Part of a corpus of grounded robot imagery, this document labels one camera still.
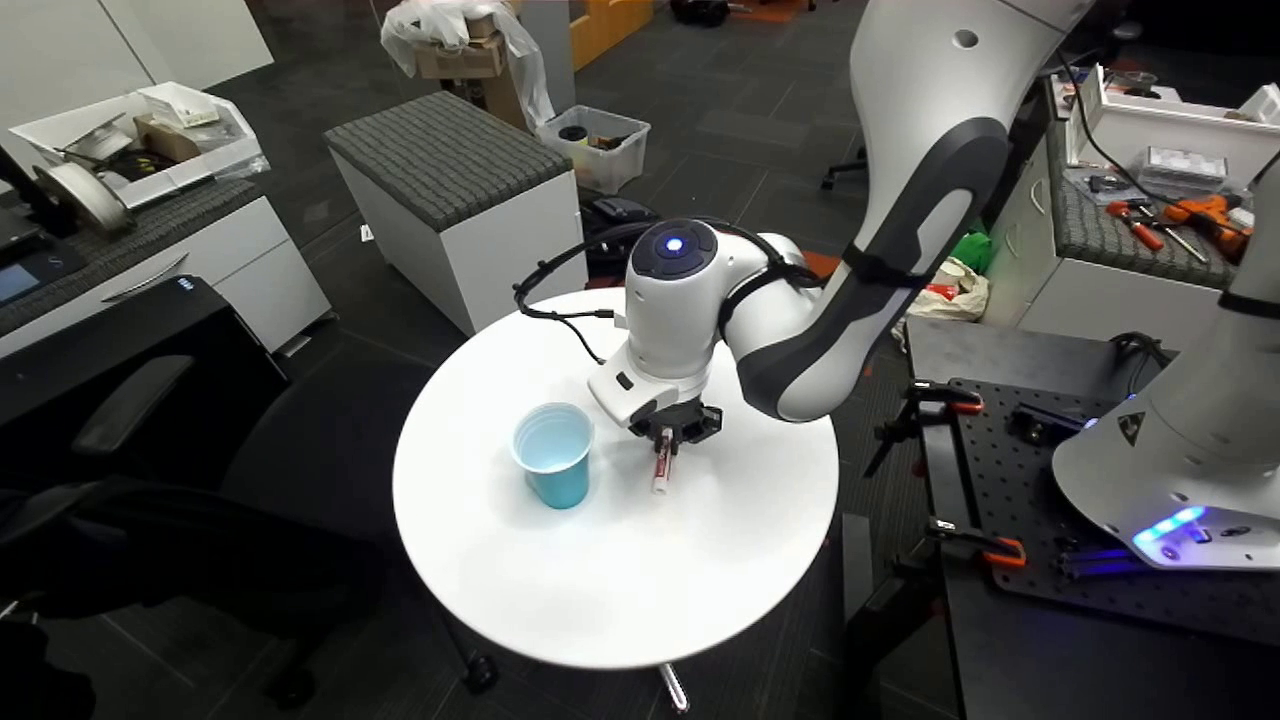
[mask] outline dark floor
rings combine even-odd
[[[275,63],[219,89],[230,95],[270,154],[270,203],[304,249],[338,311],[338,329],[390,349],[444,361],[460,333],[411,291],[371,244],[355,241],[360,214],[326,153],[322,127],[419,95],[377,46],[381,4],[250,4]],[[580,103],[628,112],[652,125],[647,166],[625,197],[666,214],[711,214],[744,229],[776,229],[803,249],[843,249],[861,224],[865,181],[819,193],[822,164],[855,153],[855,118],[843,89],[843,53],[855,0],[819,4],[788,26],[726,25],[680,26],[663,10],[652,26],[576,74]],[[867,379],[835,413],[843,509],[874,521],[874,556],[899,551],[922,516],[922,482],[912,451],[861,478],[870,424],[896,409],[902,361],[880,349]],[[840,562],[833,547],[798,578],[795,595],[741,640],[680,664],[698,717],[791,720],[833,717],[840,686]],[[670,717],[654,673],[560,673],[499,656],[503,681],[488,697],[456,685],[456,661],[433,610],[409,593],[387,593],[381,610],[352,619],[315,656],[319,690],[299,713],[275,713],[258,685],[282,661],[282,642],[238,628],[198,605],[114,610],[59,623],[56,661],[97,681],[98,720],[599,720]],[[922,628],[885,673],[885,717],[957,717],[945,628]]]

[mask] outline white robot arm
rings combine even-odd
[[[1086,0],[870,0],[848,53],[870,200],[835,275],[791,288],[798,251],[783,234],[652,229],[628,268],[633,336],[593,375],[594,398],[652,436],[670,424],[654,413],[698,409],[722,339],[752,409],[829,415],[995,189],[1017,103],[1085,10]]]

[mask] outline blue light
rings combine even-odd
[[[1184,509],[1184,511],[1174,511],[1173,521],[1195,523],[1201,516],[1204,516],[1204,509]]]

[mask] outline black cable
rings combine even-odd
[[[1074,118],[1079,118],[1079,133],[1085,133],[1085,138],[1091,143],[1091,153],[1097,154],[1103,154],[1110,166],[1117,166],[1117,176],[1124,176],[1134,193],[1143,193],[1149,200],[1157,200],[1157,203],[1174,203],[1174,197],[1165,197],[1165,193],[1152,193],[1149,184],[1140,184],[1097,134],[1091,134],[1091,127],[1086,127],[1086,115],[1085,115],[1085,89],[1079,89],[1079,79],[1071,74],[1071,71],[1065,71],[1069,79],[1071,79],[1071,89],[1074,89]]]
[[[560,263],[568,263],[568,259],[572,259],[576,251],[583,251],[583,249],[587,249],[587,244],[576,244],[576,249],[568,249],[568,251],[560,251],[560,255],[553,255],[553,259],[539,259],[512,291],[515,291],[515,306],[519,306],[525,316],[563,325],[563,329],[580,339],[580,349],[593,356],[593,365],[604,365],[599,350],[587,344],[587,336],[583,336],[572,321],[610,321],[610,316],[615,316],[610,306],[545,311],[545,306],[532,306],[532,304],[527,304],[527,291],[532,291],[537,283],[545,283]]]

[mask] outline blue cup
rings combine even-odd
[[[572,404],[539,404],[515,424],[512,457],[525,482],[547,509],[572,509],[587,496],[593,420]]]

